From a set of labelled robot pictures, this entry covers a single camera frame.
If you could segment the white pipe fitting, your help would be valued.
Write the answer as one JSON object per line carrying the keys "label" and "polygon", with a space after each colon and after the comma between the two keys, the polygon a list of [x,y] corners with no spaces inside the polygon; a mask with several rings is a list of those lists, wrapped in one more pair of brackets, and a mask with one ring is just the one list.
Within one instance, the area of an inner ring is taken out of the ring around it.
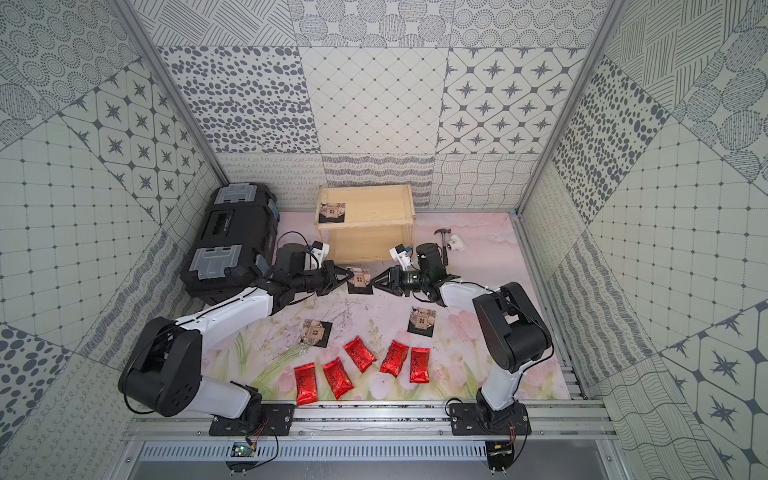
{"label": "white pipe fitting", "polygon": [[447,241],[447,248],[452,251],[464,251],[466,244],[457,234],[451,234]]}

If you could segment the red tea bag middle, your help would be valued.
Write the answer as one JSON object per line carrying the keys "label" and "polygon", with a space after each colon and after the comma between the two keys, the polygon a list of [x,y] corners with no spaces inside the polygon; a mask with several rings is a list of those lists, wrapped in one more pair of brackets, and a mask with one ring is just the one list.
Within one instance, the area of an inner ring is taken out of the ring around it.
{"label": "red tea bag middle", "polygon": [[365,373],[376,361],[374,354],[366,347],[359,336],[356,336],[347,343],[344,346],[344,350],[360,373]]}

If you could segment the left green circuit board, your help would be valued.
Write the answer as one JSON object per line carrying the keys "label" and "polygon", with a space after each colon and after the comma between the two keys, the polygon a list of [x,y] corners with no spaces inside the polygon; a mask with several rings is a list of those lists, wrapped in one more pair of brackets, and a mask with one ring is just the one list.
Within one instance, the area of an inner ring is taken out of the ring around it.
{"label": "left green circuit board", "polygon": [[254,456],[254,449],[247,443],[235,443],[232,446],[231,456],[233,458],[252,458]]}

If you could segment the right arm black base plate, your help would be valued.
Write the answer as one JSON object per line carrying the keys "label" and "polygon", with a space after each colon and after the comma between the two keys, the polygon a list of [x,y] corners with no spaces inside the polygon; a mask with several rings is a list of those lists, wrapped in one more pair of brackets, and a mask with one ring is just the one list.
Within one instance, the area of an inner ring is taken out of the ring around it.
{"label": "right arm black base plate", "polygon": [[526,406],[515,402],[496,411],[483,403],[451,402],[445,405],[454,436],[517,436],[531,433]]}

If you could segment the black plastic toolbox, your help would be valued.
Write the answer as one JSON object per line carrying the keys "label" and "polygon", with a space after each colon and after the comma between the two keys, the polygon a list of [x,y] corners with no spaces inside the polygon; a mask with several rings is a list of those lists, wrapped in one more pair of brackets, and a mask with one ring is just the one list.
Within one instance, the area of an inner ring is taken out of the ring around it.
{"label": "black plastic toolbox", "polygon": [[263,183],[216,189],[180,272],[186,293],[215,305],[265,277],[279,220],[277,196]]}

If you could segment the right black circuit board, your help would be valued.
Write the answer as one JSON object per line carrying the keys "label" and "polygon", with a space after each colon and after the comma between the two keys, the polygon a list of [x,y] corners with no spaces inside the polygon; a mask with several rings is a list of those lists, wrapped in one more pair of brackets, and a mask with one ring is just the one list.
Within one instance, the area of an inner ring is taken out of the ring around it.
{"label": "right black circuit board", "polygon": [[516,453],[512,443],[486,442],[485,450],[487,466],[492,474],[506,474],[515,462]]}

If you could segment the black handled hammer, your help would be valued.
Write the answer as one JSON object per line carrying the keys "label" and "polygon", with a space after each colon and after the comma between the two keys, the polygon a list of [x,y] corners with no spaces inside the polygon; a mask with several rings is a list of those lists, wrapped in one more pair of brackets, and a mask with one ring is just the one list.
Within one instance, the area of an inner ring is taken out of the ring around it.
{"label": "black handled hammer", "polygon": [[448,251],[450,250],[450,247],[448,245],[448,240],[449,240],[449,237],[450,237],[451,233],[452,233],[452,231],[451,231],[450,228],[439,228],[439,229],[434,231],[435,235],[439,235],[440,236],[440,240],[441,240],[441,248],[440,248],[440,250],[441,250],[441,259],[442,259],[442,263],[443,263],[444,266],[448,266],[449,265]]}

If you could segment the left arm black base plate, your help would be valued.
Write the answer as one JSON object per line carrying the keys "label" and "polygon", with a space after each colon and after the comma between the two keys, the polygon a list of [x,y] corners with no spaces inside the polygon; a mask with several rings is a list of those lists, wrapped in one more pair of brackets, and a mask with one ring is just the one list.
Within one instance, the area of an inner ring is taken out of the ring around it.
{"label": "left arm black base plate", "polygon": [[258,432],[267,435],[287,436],[293,423],[296,405],[292,403],[260,403],[249,405],[244,413],[229,419],[214,416],[209,428],[213,437],[234,437],[253,435]]}

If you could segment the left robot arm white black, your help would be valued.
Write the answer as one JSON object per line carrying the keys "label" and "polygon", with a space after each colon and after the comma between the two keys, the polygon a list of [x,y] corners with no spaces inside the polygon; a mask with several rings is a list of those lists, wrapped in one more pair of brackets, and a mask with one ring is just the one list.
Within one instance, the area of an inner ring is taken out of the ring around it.
{"label": "left robot arm white black", "polygon": [[353,277],[351,270],[317,258],[311,247],[279,248],[268,275],[234,297],[175,320],[150,320],[118,380],[123,400],[145,406],[144,414],[172,417],[189,411],[256,423],[258,390],[203,375],[204,355],[227,337],[294,304],[298,293],[325,296]]}

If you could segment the light wooden shelf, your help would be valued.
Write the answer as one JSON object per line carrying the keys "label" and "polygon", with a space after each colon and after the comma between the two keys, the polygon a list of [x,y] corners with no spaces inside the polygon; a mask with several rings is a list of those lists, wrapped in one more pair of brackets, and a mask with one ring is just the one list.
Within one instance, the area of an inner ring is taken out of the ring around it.
{"label": "light wooden shelf", "polygon": [[[318,222],[322,202],[345,203],[344,223]],[[408,184],[325,187],[318,195],[315,229],[340,265],[385,262],[396,245],[414,245],[415,207]]]}

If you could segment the black tea bag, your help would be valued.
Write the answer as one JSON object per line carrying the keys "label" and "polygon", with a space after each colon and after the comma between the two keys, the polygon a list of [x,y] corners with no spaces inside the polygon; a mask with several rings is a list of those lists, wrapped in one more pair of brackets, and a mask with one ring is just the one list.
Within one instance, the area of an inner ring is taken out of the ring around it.
{"label": "black tea bag", "polygon": [[346,215],[345,203],[322,202],[318,211],[318,222],[326,223],[344,223]]}
{"label": "black tea bag", "polygon": [[372,295],[370,271],[365,268],[352,267],[352,278],[347,282],[347,291],[351,295]]}
{"label": "black tea bag", "polygon": [[333,324],[321,320],[305,320],[300,343],[312,347],[326,348]]}
{"label": "black tea bag", "polygon": [[437,312],[432,309],[413,307],[408,319],[407,331],[412,334],[432,337]]}

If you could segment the red tea bag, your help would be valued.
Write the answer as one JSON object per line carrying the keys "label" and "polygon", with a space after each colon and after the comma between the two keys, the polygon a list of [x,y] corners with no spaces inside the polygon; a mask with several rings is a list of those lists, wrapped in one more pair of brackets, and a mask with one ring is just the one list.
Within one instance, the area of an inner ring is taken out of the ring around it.
{"label": "red tea bag", "polygon": [[428,384],[430,382],[430,350],[428,348],[412,348],[410,357],[410,382],[414,384]]}
{"label": "red tea bag", "polygon": [[345,394],[354,389],[354,384],[349,378],[340,358],[325,364],[323,366],[323,373],[336,400],[340,400]]}
{"label": "red tea bag", "polygon": [[379,371],[397,378],[402,371],[409,351],[409,346],[393,340],[387,350]]}
{"label": "red tea bag", "polygon": [[366,347],[359,336],[356,336],[347,343],[344,346],[344,350],[360,373],[365,373],[376,361],[374,354]]}
{"label": "red tea bag", "polygon": [[294,369],[296,383],[296,404],[298,406],[315,403],[319,400],[316,366],[308,363]]}

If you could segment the red tea bag rightmost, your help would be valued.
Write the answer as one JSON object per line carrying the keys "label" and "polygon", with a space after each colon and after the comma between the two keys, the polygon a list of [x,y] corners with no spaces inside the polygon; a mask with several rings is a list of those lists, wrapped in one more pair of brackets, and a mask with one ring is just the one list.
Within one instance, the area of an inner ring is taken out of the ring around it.
{"label": "red tea bag rightmost", "polygon": [[410,357],[410,382],[414,384],[428,384],[430,382],[430,350],[428,348],[412,348]]}

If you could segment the red tea bag leftmost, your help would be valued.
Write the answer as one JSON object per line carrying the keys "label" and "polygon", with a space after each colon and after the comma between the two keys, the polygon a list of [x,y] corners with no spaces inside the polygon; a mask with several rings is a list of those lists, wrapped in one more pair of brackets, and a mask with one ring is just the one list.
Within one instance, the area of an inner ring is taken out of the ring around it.
{"label": "red tea bag leftmost", "polygon": [[319,400],[316,366],[308,363],[294,369],[296,383],[296,404],[298,406],[315,403]]}

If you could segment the aluminium mounting rail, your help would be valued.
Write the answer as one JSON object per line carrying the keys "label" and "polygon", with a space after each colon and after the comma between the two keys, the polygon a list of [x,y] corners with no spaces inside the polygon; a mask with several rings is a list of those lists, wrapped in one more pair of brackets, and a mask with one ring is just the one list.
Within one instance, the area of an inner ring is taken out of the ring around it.
{"label": "aluminium mounting rail", "polygon": [[603,403],[595,400],[526,400],[527,412],[513,427],[482,428],[468,402],[319,402],[283,412],[267,402],[261,434],[287,440],[438,440],[452,436],[508,440],[616,440]]}

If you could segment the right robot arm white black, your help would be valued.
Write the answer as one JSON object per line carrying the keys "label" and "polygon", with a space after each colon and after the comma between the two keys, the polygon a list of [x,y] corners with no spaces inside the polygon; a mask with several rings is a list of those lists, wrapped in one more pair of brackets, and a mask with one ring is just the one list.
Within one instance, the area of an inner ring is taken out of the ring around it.
{"label": "right robot arm white black", "polygon": [[446,249],[435,243],[416,247],[414,268],[408,249],[390,250],[398,263],[371,279],[373,287],[395,296],[420,292],[445,308],[473,311],[495,366],[476,396],[478,413],[498,422],[522,408],[518,392],[525,374],[554,352],[552,336],[523,286],[509,282],[496,289],[447,272]]}

